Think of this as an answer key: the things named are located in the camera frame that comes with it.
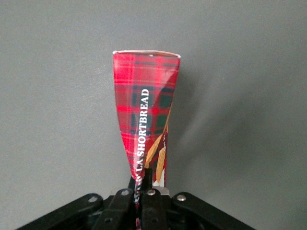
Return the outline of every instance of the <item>tartan pattern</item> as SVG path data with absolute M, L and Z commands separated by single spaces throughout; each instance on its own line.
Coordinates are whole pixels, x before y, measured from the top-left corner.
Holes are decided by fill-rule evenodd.
M 142 157 L 145 164 L 146 152 L 164 130 L 173 99 L 180 59 L 141 53 L 115 53 L 113 60 L 119 128 L 131 175 L 136 179 L 136 161 L 141 160 L 136 155 L 140 104 L 143 104 L 141 91 L 149 90 L 146 148 Z

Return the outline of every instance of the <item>gray wall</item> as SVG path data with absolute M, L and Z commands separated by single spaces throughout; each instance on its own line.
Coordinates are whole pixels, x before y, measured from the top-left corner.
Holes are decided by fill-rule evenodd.
M 172 194 L 259 230 L 307 229 L 306 12 L 306 1 L 1 1 L 0 229 L 127 185 L 121 49 L 182 56 Z

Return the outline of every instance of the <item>white lettering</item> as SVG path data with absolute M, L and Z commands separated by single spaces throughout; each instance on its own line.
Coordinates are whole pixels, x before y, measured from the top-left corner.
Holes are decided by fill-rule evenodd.
M 142 128 L 147 128 L 146 125 L 142 126 L 141 124 L 139 124 L 139 130 L 141 130 Z
M 141 104 L 141 109 L 147 109 L 148 108 L 148 104 Z
M 144 144 L 146 141 L 146 138 L 144 136 L 139 136 L 138 141 L 139 143 Z
M 146 130 L 140 130 L 139 136 L 146 136 Z
M 141 92 L 142 96 L 149 96 L 149 90 L 148 89 L 143 89 Z
M 138 151 L 144 151 L 145 150 L 145 144 L 138 144 Z
M 143 97 L 143 98 L 141 98 L 141 101 L 144 102 L 144 103 L 146 103 L 146 104 L 148 104 L 148 97 Z
M 138 157 L 144 156 L 144 151 L 138 151 L 136 154 Z
M 140 123 L 147 123 L 147 117 L 140 117 Z
M 142 167 L 142 164 L 143 164 L 143 159 L 140 159 L 139 161 L 136 161 L 137 164 L 141 165 Z
M 140 167 L 140 168 L 137 168 L 135 171 L 139 172 L 139 171 L 142 171 L 143 170 L 143 167 Z
M 147 116 L 147 110 L 146 111 L 140 111 L 140 116 Z

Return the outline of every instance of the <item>metal screw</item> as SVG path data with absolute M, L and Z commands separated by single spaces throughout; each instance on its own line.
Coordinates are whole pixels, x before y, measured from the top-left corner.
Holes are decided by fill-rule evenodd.
M 92 202 L 95 202 L 95 201 L 97 201 L 97 200 L 98 200 L 98 198 L 97 198 L 96 196 L 92 196 L 92 197 L 88 200 L 88 202 L 92 203 Z
M 155 190 L 150 189 L 147 191 L 147 195 L 153 196 L 155 194 Z
M 184 195 L 178 195 L 177 200 L 179 201 L 185 201 L 187 198 Z
M 126 196 L 126 195 L 129 194 L 129 191 L 128 191 L 127 189 L 125 189 L 125 190 L 121 191 L 120 194 L 121 194 L 122 196 Z

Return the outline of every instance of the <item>red tartan box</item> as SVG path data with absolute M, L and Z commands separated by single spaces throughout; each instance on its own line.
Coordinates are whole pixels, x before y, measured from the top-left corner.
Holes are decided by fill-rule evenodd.
M 165 186 L 168 118 L 180 55 L 154 50 L 113 52 L 119 127 L 132 177 L 153 169 L 154 186 Z

